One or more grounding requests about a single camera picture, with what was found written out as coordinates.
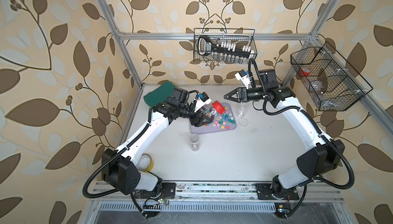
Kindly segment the clear jar of star candies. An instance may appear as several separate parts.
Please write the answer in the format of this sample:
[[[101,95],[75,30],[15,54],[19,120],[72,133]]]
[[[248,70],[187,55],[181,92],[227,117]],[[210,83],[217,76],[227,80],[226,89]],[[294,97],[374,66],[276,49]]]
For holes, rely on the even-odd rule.
[[[243,118],[246,115],[248,108],[249,103],[238,103],[236,107],[236,115]]]

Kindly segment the red lidded clear jar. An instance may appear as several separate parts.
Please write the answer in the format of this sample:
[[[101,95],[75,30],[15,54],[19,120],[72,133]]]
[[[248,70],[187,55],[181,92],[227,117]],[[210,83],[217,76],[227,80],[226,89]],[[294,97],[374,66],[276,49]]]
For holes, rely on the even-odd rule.
[[[214,122],[221,115],[223,115],[225,111],[225,107],[222,103],[220,103],[219,101],[214,101],[205,107],[204,113]]]

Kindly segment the clear jar lid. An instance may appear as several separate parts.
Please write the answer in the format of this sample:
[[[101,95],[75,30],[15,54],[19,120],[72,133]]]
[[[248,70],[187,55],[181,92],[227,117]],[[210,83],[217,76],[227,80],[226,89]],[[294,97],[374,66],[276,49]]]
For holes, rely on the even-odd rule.
[[[249,122],[248,122],[248,120],[245,119],[245,118],[240,118],[240,119],[238,120],[238,125],[239,125],[240,127],[247,127],[248,124],[249,124]]]

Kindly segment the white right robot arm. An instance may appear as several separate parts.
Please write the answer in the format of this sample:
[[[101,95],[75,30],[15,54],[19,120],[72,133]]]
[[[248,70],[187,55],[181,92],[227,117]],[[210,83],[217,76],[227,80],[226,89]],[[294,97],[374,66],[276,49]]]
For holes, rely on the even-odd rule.
[[[355,174],[349,161],[343,155],[345,145],[333,140],[317,125],[301,106],[294,92],[288,87],[277,87],[263,93],[261,87],[236,88],[224,95],[224,99],[248,103],[263,101],[262,111],[269,116],[282,114],[302,139],[306,152],[296,159],[296,164],[285,173],[273,178],[270,194],[283,199],[297,186],[305,187],[313,181],[321,181],[336,189],[347,190],[355,183]],[[320,177],[342,163],[348,172],[348,182],[339,185]]]

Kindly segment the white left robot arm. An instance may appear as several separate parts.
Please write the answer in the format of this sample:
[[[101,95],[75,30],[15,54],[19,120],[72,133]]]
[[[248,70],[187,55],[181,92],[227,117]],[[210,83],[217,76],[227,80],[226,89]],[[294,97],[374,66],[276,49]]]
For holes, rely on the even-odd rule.
[[[161,192],[159,177],[153,173],[138,170],[137,164],[153,140],[177,118],[189,119],[195,127],[213,122],[213,119],[204,111],[190,111],[188,106],[176,107],[161,102],[151,107],[148,111],[147,121],[134,135],[116,149],[108,149],[104,152],[101,166],[92,173],[83,186],[83,196],[100,198],[116,192],[129,195],[138,190],[158,195]],[[99,174],[114,189],[101,193],[90,193],[88,188]]]

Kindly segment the pile of star candies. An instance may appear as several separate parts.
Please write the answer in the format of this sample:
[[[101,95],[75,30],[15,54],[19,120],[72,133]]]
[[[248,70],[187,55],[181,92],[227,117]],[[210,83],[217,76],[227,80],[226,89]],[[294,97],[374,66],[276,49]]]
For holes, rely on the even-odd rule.
[[[209,124],[207,127],[213,131],[233,130],[236,128],[236,121],[229,105],[224,105],[225,112],[217,120]]]

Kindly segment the red lidded jar in basket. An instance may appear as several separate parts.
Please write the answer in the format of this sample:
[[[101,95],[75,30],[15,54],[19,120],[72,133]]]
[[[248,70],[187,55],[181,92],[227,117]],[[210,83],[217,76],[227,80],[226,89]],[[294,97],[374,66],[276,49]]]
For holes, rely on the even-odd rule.
[[[301,77],[308,77],[311,73],[311,70],[309,68],[306,67],[302,67],[299,71],[299,75]]]

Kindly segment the lilac plastic tray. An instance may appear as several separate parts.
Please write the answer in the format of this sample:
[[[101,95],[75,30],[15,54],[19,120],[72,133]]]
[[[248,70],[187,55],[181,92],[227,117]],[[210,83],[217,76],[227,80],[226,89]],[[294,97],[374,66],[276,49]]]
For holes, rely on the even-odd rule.
[[[236,128],[236,121],[231,106],[229,103],[226,102],[223,102],[221,104],[224,107],[224,112],[222,114],[218,113],[211,104],[205,105],[202,110],[208,117],[213,118],[213,122],[207,125],[203,125],[201,127],[195,127],[190,124],[189,127],[191,133],[205,134],[234,130]]]

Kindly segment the green plastic block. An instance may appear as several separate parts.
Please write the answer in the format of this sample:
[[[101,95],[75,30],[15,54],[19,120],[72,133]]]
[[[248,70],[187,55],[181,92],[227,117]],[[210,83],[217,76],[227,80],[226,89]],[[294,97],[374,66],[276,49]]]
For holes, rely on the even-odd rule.
[[[149,107],[154,107],[157,104],[166,101],[168,97],[170,97],[175,90],[176,86],[167,81],[161,84],[157,89],[152,92],[149,92],[147,95],[143,97],[145,104]]]

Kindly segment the black socket set holder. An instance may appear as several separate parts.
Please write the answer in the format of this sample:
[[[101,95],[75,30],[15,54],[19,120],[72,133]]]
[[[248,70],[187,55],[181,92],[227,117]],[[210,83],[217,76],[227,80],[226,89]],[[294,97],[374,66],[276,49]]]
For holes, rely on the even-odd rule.
[[[240,35],[196,35],[194,36],[193,52],[199,56],[234,56],[255,59],[257,49],[252,36]]]

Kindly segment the yellow tape roll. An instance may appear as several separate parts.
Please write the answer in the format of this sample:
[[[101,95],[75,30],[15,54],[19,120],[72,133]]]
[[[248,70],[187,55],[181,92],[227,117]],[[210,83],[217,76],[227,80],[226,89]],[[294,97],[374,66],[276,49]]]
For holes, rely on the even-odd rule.
[[[143,154],[136,167],[139,171],[150,172],[154,167],[154,161],[149,154]]]

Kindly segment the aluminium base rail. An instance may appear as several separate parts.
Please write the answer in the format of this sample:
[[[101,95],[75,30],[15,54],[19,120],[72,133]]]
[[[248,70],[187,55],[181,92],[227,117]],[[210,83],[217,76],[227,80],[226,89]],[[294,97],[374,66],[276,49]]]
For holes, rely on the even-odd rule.
[[[258,182],[163,182],[158,200],[137,192],[138,205],[149,212],[249,212],[274,213],[290,210],[304,197],[305,204],[338,206],[344,203],[339,190],[323,183],[311,183],[307,190],[296,187],[283,199],[272,197]]]

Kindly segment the aluminium frame post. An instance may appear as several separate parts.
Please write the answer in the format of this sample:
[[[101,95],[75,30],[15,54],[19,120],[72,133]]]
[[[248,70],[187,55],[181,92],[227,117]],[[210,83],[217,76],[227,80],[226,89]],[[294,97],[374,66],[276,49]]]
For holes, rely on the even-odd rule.
[[[278,31],[286,40],[306,48],[322,30],[339,0],[282,0],[277,5],[284,13],[285,27]]]

